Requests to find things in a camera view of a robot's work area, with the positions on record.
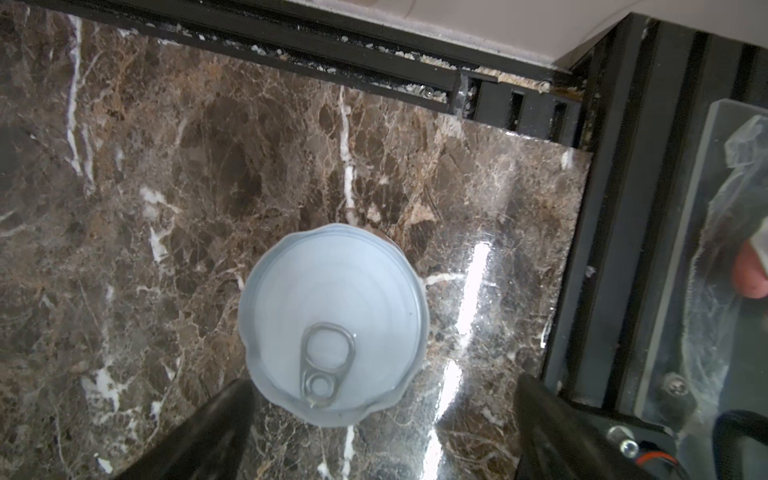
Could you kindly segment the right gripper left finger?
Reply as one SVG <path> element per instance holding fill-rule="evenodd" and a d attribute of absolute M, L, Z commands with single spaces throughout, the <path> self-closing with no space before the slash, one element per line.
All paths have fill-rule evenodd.
<path fill-rule="evenodd" d="M 227 385 L 120 479 L 235 479 L 255 412 L 247 379 Z"/>

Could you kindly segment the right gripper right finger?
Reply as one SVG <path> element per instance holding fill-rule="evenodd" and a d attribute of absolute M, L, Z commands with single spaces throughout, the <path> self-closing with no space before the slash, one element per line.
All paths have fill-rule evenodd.
<path fill-rule="evenodd" d="M 518 377 L 514 412 L 528 479 L 652 477 L 532 375 Z"/>

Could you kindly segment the brown can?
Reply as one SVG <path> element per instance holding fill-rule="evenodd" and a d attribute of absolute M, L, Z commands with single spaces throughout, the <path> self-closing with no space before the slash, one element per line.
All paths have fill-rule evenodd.
<path fill-rule="evenodd" d="M 337 428 L 403 398 L 426 356 L 429 310 L 392 240 L 334 223 L 288 234 L 261 256 L 238 328 L 258 391 L 306 423 Z"/>

